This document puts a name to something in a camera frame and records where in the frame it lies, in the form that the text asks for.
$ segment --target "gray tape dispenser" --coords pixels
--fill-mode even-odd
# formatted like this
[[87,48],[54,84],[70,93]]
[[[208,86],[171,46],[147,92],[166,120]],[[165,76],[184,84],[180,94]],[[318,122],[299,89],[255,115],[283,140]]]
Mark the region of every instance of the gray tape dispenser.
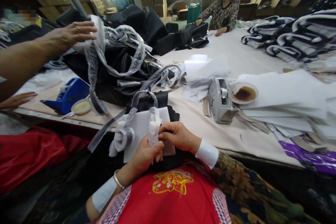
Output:
[[232,105],[231,91],[227,79],[215,78],[210,87],[208,100],[216,123],[231,124],[239,109]]

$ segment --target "white table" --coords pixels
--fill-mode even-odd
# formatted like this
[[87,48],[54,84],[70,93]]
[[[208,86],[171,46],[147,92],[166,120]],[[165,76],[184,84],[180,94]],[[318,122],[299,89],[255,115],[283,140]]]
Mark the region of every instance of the white table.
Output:
[[[241,37],[246,34],[245,30],[235,29],[220,37],[212,35],[209,36],[210,43],[204,48],[172,51],[162,57],[157,56],[157,58],[165,64],[171,64],[173,61],[187,60],[193,54],[207,54],[209,58],[227,57],[231,69],[230,77],[233,78],[240,74],[257,75],[271,71],[282,72],[282,68],[286,67],[284,61],[270,57],[263,49],[255,50],[241,43]],[[59,121],[59,116],[39,101],[42,99],[55,100],[60,86],[61,84],[39,93],[32,101],[14,111],[19,114]],[[202,106],[183,98],[185,88],[185,85],[180,84],[180,88],[171,92],[168,104],[181,115],[180,121],[195,135],[206,139],[220,149],[248,153],[266,160],[301,167],[298,160],[285,154],[273,133],[267,135],[263,132],[255,132],[237,118],[234,118],[231,125],[215,123],[213,118],[208,118],[203,114]],[[108,103],[106,106],[112,116],[123,109]],[[90,111],[82,116],[66,118],[63,122],[99,129],[109,119],[110,117],[97,117]]]

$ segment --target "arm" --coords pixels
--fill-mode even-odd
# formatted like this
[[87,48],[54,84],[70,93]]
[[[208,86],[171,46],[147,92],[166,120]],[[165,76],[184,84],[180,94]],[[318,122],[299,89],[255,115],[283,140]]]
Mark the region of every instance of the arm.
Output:
[[165,122],[159,130],[159,139],[170,141],[174,146],[194,154],[204,163],[211,178],[230,202],[239,204],[238,213],[231,214],[255,219],[257,223],[318,223],[305,214],[299,204],[291,203],[281,192],[264,181],[256,172],[242,163],[219,152],[217,148],[196,137],[180,122]]
[[[145,136],[135,154],[125,164],[120,171],[117,172],[116,177],[119,183],[125,188],[130,186],[138,177],[145,172],[153,159],[159,162],[162,157],[162,149],[164,145],[161,141],[154,144],[152,147],[148,143],[148,135]],[[86,202],[86,213],[90,221],[99,218],[114,196],[121,192],[121,187],[117,185],[114,178],[110,178],[104,185],[102,185]]]
[[55,29],[41,38],[10,46],[0,54],[0,102],[12,96],[48,59],[62,55],[77,42],[96,39],[91,21],[75,22]]
[[198,19],[202,19],[202,20],[206,20],[206,19],[208,19],[208,18],[212,15],[212,13],[213,13],[213,11],[214,11],[214,7],[215,7],[215,5],[216,5],[216,1],[213,2],[208,8],[206,8],[206,10],[203,11],[203,12],[198,16]]
[[238,0],[234,4],[232,4],[232,15],[230,16],[230,21],[229,24],[226,26],[226,32],[231,31],[235,25],[236,25],[236,20],[238,16],[238,10],[239,10],[239,3],[240,1]]

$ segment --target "brown liquid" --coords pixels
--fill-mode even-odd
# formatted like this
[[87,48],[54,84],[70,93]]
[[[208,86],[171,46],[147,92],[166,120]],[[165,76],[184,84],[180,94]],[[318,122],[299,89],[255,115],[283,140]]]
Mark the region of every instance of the brown liquid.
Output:
[[247,86],[243,86],[236,94],[232,94],[232,97],[241,102],[251,102],[256,99],[256,91]]

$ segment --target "patterned sleeve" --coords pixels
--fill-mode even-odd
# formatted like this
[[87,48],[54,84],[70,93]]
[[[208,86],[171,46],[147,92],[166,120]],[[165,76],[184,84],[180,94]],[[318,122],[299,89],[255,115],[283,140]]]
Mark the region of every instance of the patterned sleeve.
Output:
[[202,19],[203,21],[208,19],[213,11],[214,11],[214,8],[215,8],[215,5],[216,5],[216,1],[214,1],[208,8],[206,8],[205,11],[203,11],[199,16],[198,16],[198,19]]
[[227,27],[226,32],[231,31],[236,25],[236,20],[237,20],[238,10],[239,10],[239,3],[240,3],[240,0],[238,0],[231,6],[230,21],[229,21],[229,24],[226,26]]
[[257,173],[222,152],[210,176],[226,194],[233,224],[319,223],[301,205],[291,203]]

